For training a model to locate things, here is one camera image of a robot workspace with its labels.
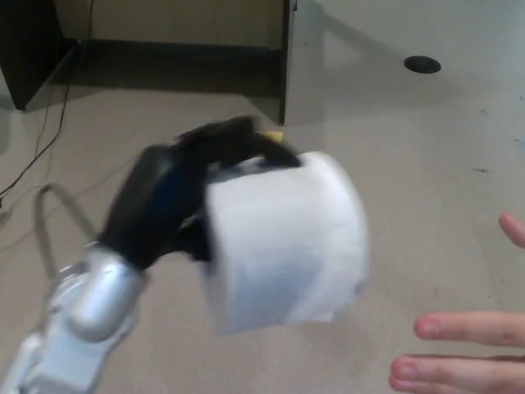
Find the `fingernail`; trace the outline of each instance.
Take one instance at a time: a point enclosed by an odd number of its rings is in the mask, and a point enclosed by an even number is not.
[[[422,327],[422,334],[428,338],[435,338],[441,334],[441,326],[437,322],[428,322]]]
[[[413,382],[408,382],[406,380],[395,380],[393,383],[392,383],[392,386],[394,386],[394,389],[396,391],[404,391],[404,392],[411,392],[411,390],[414,389],[414,383]]]
[[[418,377],[418,371],[413,365],[403,365],[396,374],[396,377],[404,381],[414,380]]]

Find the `robotic arm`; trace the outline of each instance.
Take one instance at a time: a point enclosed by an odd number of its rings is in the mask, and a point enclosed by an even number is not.
[[[212,123],[177,144],[146,148],[80,262],[60,272],[41,324],[22,342],[0,394],[90,394],[109,352],[136,322],[147,268],[184,252],[212,264],[203,201],[208,169],[263,156],[297,167],[294,152],[255,132],[254,120]]]

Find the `desk leg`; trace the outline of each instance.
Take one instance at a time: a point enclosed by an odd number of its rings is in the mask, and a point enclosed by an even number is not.
[[[0,69],[16,109],[45,83],[66,47],[53,0],[0,2]]]

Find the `black wire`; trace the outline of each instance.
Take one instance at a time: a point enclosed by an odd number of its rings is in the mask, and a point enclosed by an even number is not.
[[[40,146],[40,140],[43,137],[43,132],[46,130],[46,125],[48,124],[48,115],[49,115],[49,107],[51,107],[51,99],[53,98],[53,87],[51,87],[51,91],[49,92],[49,98],[48,98],[48,106],[46,107],[46,114],[43,117],[43,125],[40,129],[39,136],[36,139],[36,145],[34,146],[34,155],[33,158],[36,158],[36,155],[39,154],[39,146]]]
[[[84,45],[83,45],[83,48],[82,48],[82,54],[80,55],[80,59],[76,63],[76,67],[73,70],[71,78],[67,82],[67,85],[66,85],[66,91],[64,92],[64,99],[63,99],[63,104],[62,104],[62,110],[61,110],[61,113],[60,113],[60,121],[58,123],[57,133],[51,139],[51,141],[49,141],[49,143],[45,147],[43,147],[43,149],[38,154],[36,154],[33,157],[33,160],[31,160],[29,162],[29,164],[24,168],[24,170],[22,170],[20,175],[8,187],[6,187],[2,191],[0,191],[0,208],[2,207],[2,201],[3,201],[4,197],[6,197],[12,191],[12,189],[16,186],[16,184],[20,181],[20,179],[22,179],[22,177],[25,175],[25,173],[28,172],[31,167],[33,167],[33,164],[35,164],[39,160],[39,158],[41,158],[42,155],[49,148],[51,148],[51,146],[55,143],[55,141],[58,139],[58,137],[62,133],[62,126],[64,124],[64,116],[66,115],[66,108],[67,108],[67,101],[68,101],[67,99],[69,97],[69,91],[70,91],[70,87],[71,87],[71,80],[75,77],[77,72],[80,70],[80,67],[81,67],[82,63],[84,62],[85,57],[86,57],[86,53],[87,53],[87,49],[88,49],[88,42],[91,40],[91,32],[93,30],[93,9],[94,9],[94,3],[95,3],[95,0],[91,0],[91,3],[89,4],[88,34],[87,34],[86,40],[84,41]],[[46,116],[45,116],[45,119],[44,119],[43,128],[45,128],[46,122],[47,122],[47,119],[48,119],[48,110],[49,110],[49,104],[50,103],[51,103],[51,99],[49,100],[48,108],[46,109]]]

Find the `yellow object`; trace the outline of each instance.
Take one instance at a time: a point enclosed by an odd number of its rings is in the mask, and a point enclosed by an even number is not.
[[[280,131],[262,131],[262,135],[265,135],[270,140],[274,140],[275,142],[282,142],[282,133]]]

